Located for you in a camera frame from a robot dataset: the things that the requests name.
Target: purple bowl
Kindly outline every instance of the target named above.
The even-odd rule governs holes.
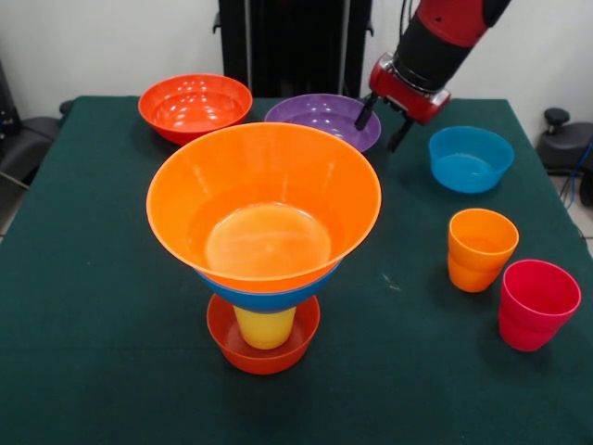
[[[359,132],[354,121],[361,110],[361,102],[343,95],[298,95],[272,107],[264,121],[317,128],[344,139],[362,153],[379,139],[381,122],[373,113],[367,126]]]

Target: table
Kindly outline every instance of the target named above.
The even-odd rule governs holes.
[[[249,119],[276,102],[256,100]],[[146,190],[175,147],[136,104],[77,99],[0,247],[2,443],[593,441],[593,263],[506,101],[454,100],[393,155],[399,117],[377,108],[384,131],[367,157],[381,215],[319,295],[305,358],[271,376],[223,359],[210,293],[148,227]],[[432,178],[428,139],[456,124],[514,146],[496,189],[463,196]],[[514,260],[556,262],[583,288],[538,352],[500,339],[499,280],[481,295],[448,280],[448,220],[474,206],[516,223]]]

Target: pink cup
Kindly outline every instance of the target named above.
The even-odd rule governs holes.
[[[516,350],[537,350],[548,343],[581,303],[578,283],[545,261],[511,264],[502,277],[498,327]]]

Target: red-orange bowl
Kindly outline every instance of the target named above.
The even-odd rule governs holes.
[[[140,97],[142,118],[180,146],[241,123],[253,104],[249,89],[218,74],[186,74],[160,81]]]
[[[297,363],[305,355],[320,319],[319,302],[312,296],[296,306],[293,329],[283,345],[273,350],[256,350],[241,337],[231,303],[215,294],[206,314],[208,330],[226,360],[246,373],[257,375],[280,373]]]

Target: bowl rim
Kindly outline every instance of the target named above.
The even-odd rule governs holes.
[[[331,137],[334,141],[338,141],[338,144],[342,144],[346,149],[351,150],[352,153],[354,153],[355,157],[359,157],[360,161],[361,161],[361,165],[364,166],[364,168],[371,174],[371,179],[372,179],[372,183],[374,184],[374,188],[376,190],[377,193],[377,206],[374,209],[374,212],[372,214],[372,217],[370,219],[370,223],[369,226],[363,231],[363,233],[360,235],[359,238],[357,238],[357,240],[352,243],[352,245],[345,249],[343,252],[341,252],[338,255],[333,255],[331,258],[329,258],[327,261],[325,261],[323,264],[320,264],[319,266],[316,267],[312,267],[309,268],[305,271],[301,271],[298,273],[290,273],[290,274],[286,274],[286,275],[279,275],[279,276],[274,276],[271,278],[262,278],[262,277],[242,277],[242,276],[236,276],[236,275],[232,275],[229,273],[217,273],[216,271],[212,271],[208,268],[205,268],[203,266],[197,265],[195,263],[193,263],[192,261],[189,261],[188,259],[186,259],[184,256],[182,255],[178,255],[177,252],[175,252],[169,245],[169,243],[167,243],[162,236],[160,235],[160,233],[158,232],[158,230],[156,230],[156,224],[154,222],[153,219],[153,208],[152,208],[152,204],[151,204],[151,197],[153,196],[153,194],[155,193],[155,183],[157,181],[157,178],[162,174],[163,168],[170,162],[173,162],[174,159],[176,159],[177,157],[183,156],[183,153],[185,150],[190,149],[191,146],[193,146],[194,144],[199,144],[201,141],[207,140],[208,138],[211,137],[219,137],[220,134],[225,134],[227,132],[237,132],[237,131],[241,131],[242,128],[244,127],[256,127],[256,126],[264,126],[264,127],[272,127],[272,126],[276,126],[276,127],[291,127],[291,128],[298,128],[299,131],[305,131],[305,132],[313,132],[313,133],[317,133],[317,134],[322,134],[323,137]],[[281,282],[284,280],[290,280],[293,278],[298,278],[310,273],[315,273],[318,272],[319,270],[329,267],[332,264],[334,264],[337,261],[341,261],[346,255],[348,255],[349,253],[351,253],[355,248],[357,248],[363,241],[364,239],[369,235],[369,233],[371,232],[371,230],[373,229],[373,227],[375,226],[376,222],[377,222],[377,218],[379,217],[379,212],[381,211],[381,203],[382,203],[382,193],[381,193],[381,184],[379,182],[379,178],[377,177],[377,173],[374,170],[374,167],[371,165],[371,163],[362,155],[362,153],[360,153],[355,147],[353,147],[351,144],[349,144],[346,141],[343,141],[342,139],[340,139],[339,137],[335,137],[330,135],[329,133],[326,133],[322,130],[318,130],[316,128],[311,128],[311,127],[307,127],[305,125],[298,125],[295,123],[285,123],[285,122],[254,122],[254,123],[244,123],[242,125],[235,125],[235,126],[231,126],[231,127],[226,127],[226,128],[222,128],[220,130],[217,130],[216,132],[212,132],[212,133],[207,133],[203,136],[201,136],[198,139],[193,140],[192,142],[182,146],[181,148],[179,148],[177,151],[175,151],[175,153],[173,153],[171,156],[169,156],[169,158],[167,160],[165,160],[165,162],[163,162],[160,167],[158,168],[157,172],[155,173],[155,175],[153,176],[152,180],[150,181],[150,186],[148,187],[148,192],[146,193],[146,216],[148,218],[148,224],[150,225],[150,229],[152,230],[153,235],[157,238],[158,242],[173,256],[175,257],[177,260],[183,262],[184,264],[187,264],[188,266],[197,269],[198,271],[202,272],[202,273],[207,273],[210,276],[215,276],[215,277],[219,277],[219,278],[223,278],[223,279],[227,279],[227,280],[233,280],[233,281],[238,281],[238,282],[267,282],[267,283],[272,283],[272,282]]]
[[[309,343],[313,339],[313,337],[315,337],[315,333],[317,332],[317,329],[319,329],[319,325],[320,325],[321,319],[322,319],[322,308],[319,304],[319,299],[317,298],[316,295],[311,295],[308,299],[299,303],[296,306],[296,309],[298,310],[298,306],[300,306],[301,304],[308,303],[309,300],[311,300],[315,306],[315,327],[313,327],[313,330],[307,336],[307,338],[305,338],[305,340],[300,345],[298,345],[296,348],[294,348],[293,350],[289,350],[288,352],[285,352],[284,354],[274,355],[272,357],[249,357],[247,355],[243,355],[239,352],[236,352],[235,350],[227,348],[212,333],[210,317],[208,315],[210,314],[210,306],[213,304],[215,299],[221,299],[223,302],[232,305],[232,303],[229,303],[226,299],[224,299],[220,295],[212,294],[212,296],[210,297],[210,300],[208,302],[208,307],[206,308],[206,325],[208,326],[208,331],[210,332],[210,336],[212,337],[212,339],[214,339],[214,342],[219,346],[219,348],[221,350],[223,350],[227,353],[231,353],[234,357],[241,358],[243,360],[247,360],[247,361],[251,361],[251,362],[275,362],[277,360],[281,360],[281,359],[290,357],[290,356],[294,355],[295,353],[298,353],[299,351],[303,350],[304,348],[307,348],[309,346]]]
[[[242,297],[277,298],[277,297],[292,296],[296,292],[304,292],[307,289],[309,289],[310,287],[318,285],[321,281],[323,281],[323,280],[327,279],[329,276],[333,275],[334,272],[337,270],[337,267],[341,263],[342,263],[342,260],[338,260],[338,262],[335,264],[335,266],[332,269],[330,269],[327,273],[320,276],[319,278],[316,278],[315,280],[311,281],[307,285],[299,286],[299,287],[296,287],[296,288],[290,289],[290,290],[283,290],[281,292],[249,292],[249,291],[245,291],[245,290],[237,290],[237,289],[233,289],[232,287],[222,285],[222,284],[212,280],[211,278],[204,275],[204,273],[202,273],[201,271],[198,271],[197,269],[194,269],[194,271],[199,275],[200,278],[202,278],[204,281],[206,281],[206,283],[208,285],[214,285],[214,286],[218,287],[219,289],[222,289],[225,292],[233,292],[235,294],[241,295]]]
[[[274,105],[272,108],[270,108],[268,110],[268,112],[266,113],[266,116],[263,118],[263,121],[264,122],[289,123],[289,122],[286,122],[286,121],[268,121],[268,118],[269,118],[269,116],[271,115],[271,113],[273,111],[275,111],[281,105],[283,105],[283,104],[285,104],[287,102],[290,102],[291,100],[299,99],[301,97],[304,98],[304,97],[313,97],[313,96],[338,98],[338,100],[344,100],[345,102],[351,102],[351,103],[359,104],[360,105],[360,108],[362,108],[364,106],[364,104],[362,102],[360,102],[358,99],[356,99],[354,97],[348,97],[347,95],[333,95],[333,94],[330,94],[330,93],[309,93],[309,94],[306,94],[306,95],[295,95],[293,97],[288,97],[288,98],[286,98],[284,100],[281,100],[276,105]],[[374,112],[374,110],[372,110],[372,112],[371,112],[371,120],[376,122],[379,131],[377,132],[377,135],[373,138],[373,140],[366,147],[361,148],[359,150],[360,153],[364,153],[369,148],[371,148],[372,146],[374,146],[377,143],[377,141],[379,140],[379,138],[381,137],[381,132],[383,131],[383,127],[381,126],[381,120],[379,119],[379,117],[377,116],[377,114]]]
[[[436,157],[435,139],[442,136],[443,134],[448,133],[449,131],[453,131],[453,130],[471,130],[472,132],[475,132],[475,133],[488,134],[488,136],[490,136],[490,137],[494,136],[496,139],[498,139],[500,142],[502,142],[502,144],[500,144],[498,147],[504,146],[505,153],[509,154],[509,161],[502,168],[492,169],[492,172],[481,173],[481,174],[487,174],[488,176],[493,175],[493,174],[502,174],[502,173],[506,172],[511,167],[512,163],[515,161],[514,148],[512,147],[511,143],[509,141],[507,141],[504,137],[502,137],[500,134],[491,132],[490,130],[487,130],[486,128],[474,127],[472,125],[451,125],[449,127],[441,128],[438,132],[436,132],[432,136],[430,136],[430,139],[428,141],[428,150],[430,151],[430,154],[431,154],[431,163],[432,163],[432,157]]]
[[[251,90],[249,90],[249,88],[247,88],[245,85],[243,85],[236,79],[233,79],[228,76],[224,76],[222,74],[215,74],[215,73],[210,73],[210,72],[190,72],[187,74],[179,74],[176,76],[170,76],[166,79],[161,79],[160,81],[153,83],[148,88],[146,88],[145,91],[140,96],[140,98],[138,99],[138,112],[140,113],[140,116],[142,117],[142,119],[144,119],[146,122],[148,122],[151,126],[158,128],[164,132],[174,132],[174,133],[178,133],[178,134],[201,134],[201,133],[203,133],[203,132],[196,132],[196,131],[191,131],[191,130],[177,130],[177,129],[174,129],[174,128],[171,128],[168,126],[159,125],[159,124],[155,123],[152,119],[149,119],[142,111],[142,104],[143,104],[146,96],[148,95],[148,93],[150,93],[152,90],[154,90],[155,88],[157,88],[158,86],[162,85],[165,82],[174,81],[177,79],[181,79],[183,77],[223,78],[226,81],[230,81],[231,83],[238,85],[240,89],[246,90],[249,94],[249,103],[247,104],[246,111],[239,118],[237,118],[236,120],[234,120],[230,123],[227,123],[227,124],[221,126],[220,128],[211,130],[210,132],[215,132],[221,128],[225,128],[227,126],[234,125],[234,124],[242,121],[247,116],[247,114],[249,113],[251,108],[253,107],[253,95],[251,94]]]

